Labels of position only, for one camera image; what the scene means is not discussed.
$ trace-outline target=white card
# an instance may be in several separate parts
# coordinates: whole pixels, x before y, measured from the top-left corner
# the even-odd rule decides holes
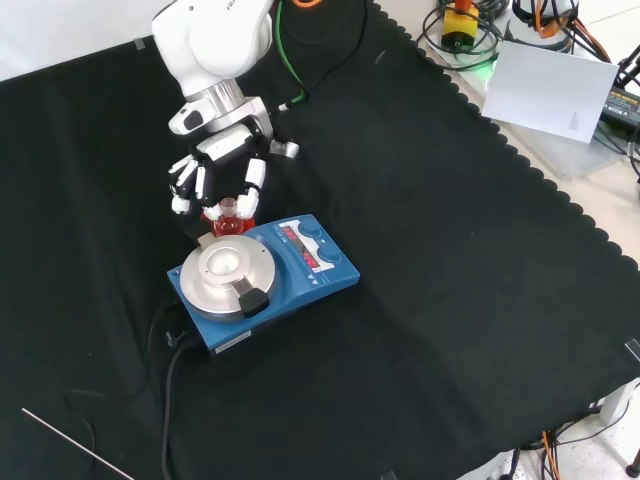
[[[617,65],[504,42],[482,116],[591,141]]]

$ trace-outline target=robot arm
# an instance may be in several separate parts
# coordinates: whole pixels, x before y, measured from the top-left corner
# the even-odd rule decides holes
[[[213,204],[213,182],[206,162],[235,158],[255,145],[258,148],[252,152],[245,192],[238,197],[239,216],[252,218],[270,148],[291,158],[297,154],[295,144],[269,143],[273,127],[264,103],[257,97],[245,99],[234,80],[249,71],[271,46],[272,3],[176,0],[153,19],[160,55],[187,101],[169,122],[171,131],[188,135],[205,127],[214,134],[169,171],[175,213],[188,213],[195,199],[205,215],[216,220],[220,209]]]
[[[248,72],[271,46],[273,0],[177,0],[156,15],[153,37],[184,97]]]

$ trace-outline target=robot finger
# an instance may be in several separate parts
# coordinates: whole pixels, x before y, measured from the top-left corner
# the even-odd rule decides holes
[[[213,203],[213,174],[204,165],[198,167],[196,178],[196,198],[203,207],[211,207]]]
[[[295,160],[300,152],[300,145],[294,142],[278,142],[276,140],[271,141],[269,153],[272,155],[281,155]]]
[[[191,198],[193,187],[196,184],[198,170],[198,161],[193,157],[189,160],[186,167],[178,177],[176,182],[176,193],[182,198]]]
[[[238,196],[238,218],[248,220],[253,218],[258,209],[260,193],[255,188],[250,188],[246,195]]]
[[[174,163],[169,169],[169,182],[171,185],[175,185],[178,183],[178,178],[184,171],[185,167],[189,164],[189,162],[193,159],[191,155],[187,155],[179,162]]]
[[[202,211],[204,212],[204,215],[212,222],[216,222],[220,218],[220,215],[222,215],[222,209],[217,203],[213,207],[204,208]]]
[[[171,200],[171,210],[178,215],[184,215],[191,210],[191,202],[186,198],[181,198],[178,195],[173,196]]]

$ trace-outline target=red led display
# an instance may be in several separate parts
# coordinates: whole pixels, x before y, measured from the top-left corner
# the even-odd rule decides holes
[[[304,258],[304,261],[307,262],[307,265],[309,265],[310,268],[320,267],[318,261],[313,257],[311,252],[307,250],[307,247],[305,247],[304,243],[302,243],[302,240],[300,240],[298,235],[296,235],[296,232],[293,230],[293,228],[282,227],[282,231],[291,241],[291,245],[293,245],[293,247],[300,253],[300,255],[302,255],[302,258]]]

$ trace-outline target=black cloth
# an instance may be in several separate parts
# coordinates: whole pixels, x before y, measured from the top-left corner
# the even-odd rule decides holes
[[[348,5],[328,44],[284,37],[312,97],[274,116],[303,154],[272,166],[260,219],[315,214],[362,282],[179,366],[179,478],[454,479],[637,374],[635,262],[375,5],[361,48],[318,84],[358,41],[362,3]],[[287,12],[295,28],[303,13]],[[296,33],[318,38],[304,21]],[[299,91],[275,49],[241,84],[270,108]],[[142,374],[165,272],[191,248],[166,187],[182,102],[152,42],[0,84],[3,477],[87,463],[20,407],[87,443],[62,390]],[[159,478],[157,407],[147,393],[92,409],[98,451],[134,478]]]

